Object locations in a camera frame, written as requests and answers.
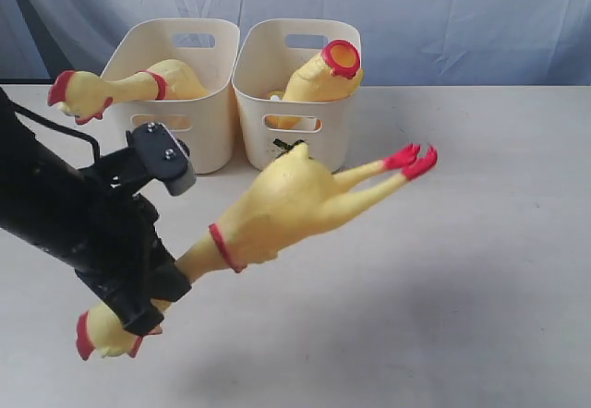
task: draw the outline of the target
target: white table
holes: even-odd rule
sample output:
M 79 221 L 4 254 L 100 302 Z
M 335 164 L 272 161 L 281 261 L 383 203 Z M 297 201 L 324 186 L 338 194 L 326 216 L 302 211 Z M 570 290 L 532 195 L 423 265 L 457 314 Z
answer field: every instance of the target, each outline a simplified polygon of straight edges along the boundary
M 73 126 L 45 106 L 47 87 L 5 88 Z M 135 360 L 82 362 L 74 328 L 95 297 L 0 234 L 0 406 L 587 408 L 591 89 L 366 88 L 359 100 L 348 165 L 418 141 L 437 146 L 438 167 L 271 264 L 198 281 Z M 83 128 L 105 152 L 110 124 Z M 87 144 L 32 127 L 90 162 Z M 238 155 L 180 198 L 149 185 L 173 254 L 256 174 Z

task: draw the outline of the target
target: white backdrop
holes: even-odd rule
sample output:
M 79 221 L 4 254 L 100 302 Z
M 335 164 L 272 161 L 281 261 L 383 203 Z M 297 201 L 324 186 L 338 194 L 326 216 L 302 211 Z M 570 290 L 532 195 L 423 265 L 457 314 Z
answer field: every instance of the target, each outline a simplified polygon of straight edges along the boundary
M 368 85 L 591 83 L 591 0 L 31 1 L 76 69 L 100 71 L 150 18 L 225 18 L 243 39 L 266 18 L 334 18 L 360 30 Z

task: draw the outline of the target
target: black cable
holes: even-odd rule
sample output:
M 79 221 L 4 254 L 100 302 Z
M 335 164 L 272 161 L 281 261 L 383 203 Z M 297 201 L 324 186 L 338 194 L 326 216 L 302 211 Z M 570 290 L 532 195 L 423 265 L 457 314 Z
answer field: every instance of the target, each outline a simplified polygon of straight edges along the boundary
M 81 140 L 86 140 L 92 146 L 92 157 L 94 161 L 97 162 L 101 159 L 101 146 L 96 138 L 89 136 L 88 134 L 81 133 L 80 131 L 76 131 L 75 129 L 68 128 L 67 126 L 62 126 L 57 124 L 56 122 L 52 122 L 45 117 L 41 117 L 40 115 L 34 113 L 31 110 L 28 110 L 24 106 L 20 106 L 18 103 L 14 103 L 12 101 L 8 101 L 9 105 L 12 106 L 14 111 L 19 114 L 24 115 L 25 117 L 29 118 L 30 120 L 37 122 L 43 126 L 46 126 L 53 131 L 57 131 L 58 133 L 67 134 L 73 138 L 79 138 Z

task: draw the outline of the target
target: rubber chicken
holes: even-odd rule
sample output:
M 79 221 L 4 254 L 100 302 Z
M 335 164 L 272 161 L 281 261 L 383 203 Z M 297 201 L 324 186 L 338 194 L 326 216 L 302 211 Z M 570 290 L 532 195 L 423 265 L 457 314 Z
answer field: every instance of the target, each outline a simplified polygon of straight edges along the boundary
M 430 147 L 419 158 L 418 145 L 409 145 L 382 160 L 332 174 L 309 157 L 300 143 L 268 165 L 251 187 L 209 231 L 176 262 L 191 282 L 210 271 L 262 264 L 279 252 L 315 234 L 350 222 L 402 186 L 428 172 L 438 154 Z M 402 170 L 375 186 L 358 192 L 351 188 L 372 176 Z M 170 302 L 153 302 L 162 312 Z M 123 330 L 115 313 L 100 303 L 78 320 L 77 347 L 87 360 L 94 350 L 103 356 L 135 357 L 143 338 Z M 151 334 L 162 333 L 157 327 Z
M 114 103 L 192 100 L 208 94 L 189 65 L 168 59 L 116 81 L 88 71 L 64 71 L 49 89 L 47 104 L 57 104 L 84 125 L 93 118 L 102 119 L 104 110 Z
M 288 102 L 338 101 L 359 88 L 363 74 L 355 46 L 348 41 L 332 41 L 294 72 L 284 93 L 273 91 L 267 97 L 277 96 Z M 267 120 L 275 128 L 291 129 L 301 118 L 268 116 Z

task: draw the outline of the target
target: white plastic bin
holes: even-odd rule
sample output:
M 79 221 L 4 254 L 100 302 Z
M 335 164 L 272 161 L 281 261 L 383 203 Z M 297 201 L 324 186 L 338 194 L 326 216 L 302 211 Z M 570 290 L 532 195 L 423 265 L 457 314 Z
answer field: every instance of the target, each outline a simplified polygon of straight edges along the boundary
M 310 156 L 337 171 L 345 162 L 353 113 L 353 93 L 334 102 L 284 102 L 267 100 L 274 90 L 284 90 L 291 75 L 324 45 L 315 48 L 290 47 L 290 36 L 323 36 L 325 43 L 346 40 L 361 56 L 357 29 L 343 22 L 323 19 L 277 18 L 255 25 L 238 55 L 232 84 L 238 102 L 240 124 L 250 163 L 262 170 L 282 151 L 273 141 L 289 145 L 304 140 Z M 274 129 L 265 124 L 268 115 L 304 117 L 293 129 Z M 317 120 L 322 123 L 315 129 Z
M 239 28 L 216 18 L 157 18 L 138 24 L 119 44 L 102 77 L 126 78 L 165 59 L 192 67 L 210 95 L 188 101 L 138 101 L 109 107 L 105 120 L 123 130 L 146 121 L 166 124 L 183 140 L 197 174 L 219 170 L 232 158 L 238 129 L 232 70 Z

